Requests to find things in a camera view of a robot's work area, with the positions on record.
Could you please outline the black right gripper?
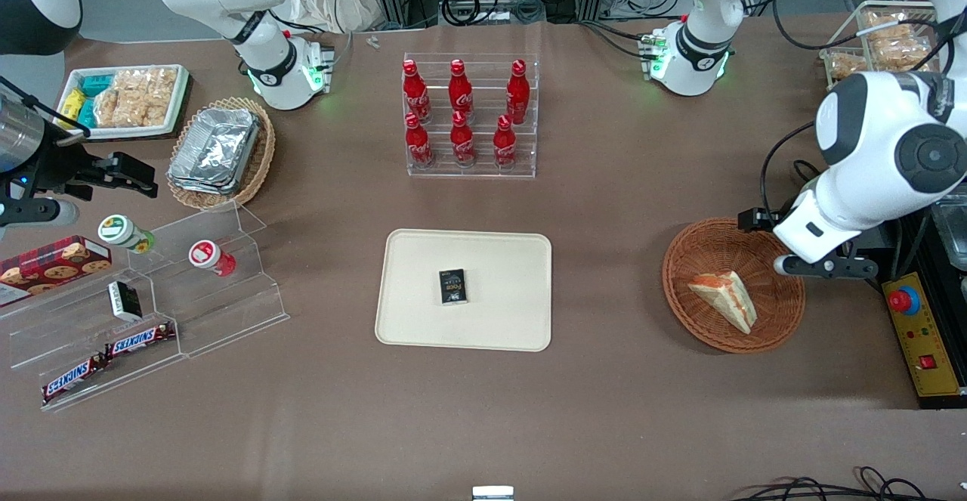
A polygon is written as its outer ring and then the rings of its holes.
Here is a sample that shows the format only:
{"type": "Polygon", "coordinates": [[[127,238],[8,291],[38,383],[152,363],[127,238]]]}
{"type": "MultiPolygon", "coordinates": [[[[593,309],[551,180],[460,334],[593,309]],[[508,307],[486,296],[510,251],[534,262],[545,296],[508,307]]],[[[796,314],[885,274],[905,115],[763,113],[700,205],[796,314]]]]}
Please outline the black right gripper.
{"type": "Polygon", "coordinates": [[[155,168],[127,153],[112,153],[112,174],[100,166],[82,145],[79,134],[35,133],[26,139],[26,195],[52,192],[82,200],[91,198],[87,187],[127,189],[148,198],[157,198],[159,187],[155,168]]]}

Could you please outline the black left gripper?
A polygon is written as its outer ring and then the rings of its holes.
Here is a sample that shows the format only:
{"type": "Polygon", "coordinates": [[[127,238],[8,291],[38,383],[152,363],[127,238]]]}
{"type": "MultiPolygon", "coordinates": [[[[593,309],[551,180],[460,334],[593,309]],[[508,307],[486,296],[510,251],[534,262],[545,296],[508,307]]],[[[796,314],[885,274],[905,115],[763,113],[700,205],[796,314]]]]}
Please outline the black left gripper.
{"type": "Polygon", "coordinates": [[[738,229],[742,232],[773,231],[781,220],[778,211],[746,209],[738,215],[738,229]]]}

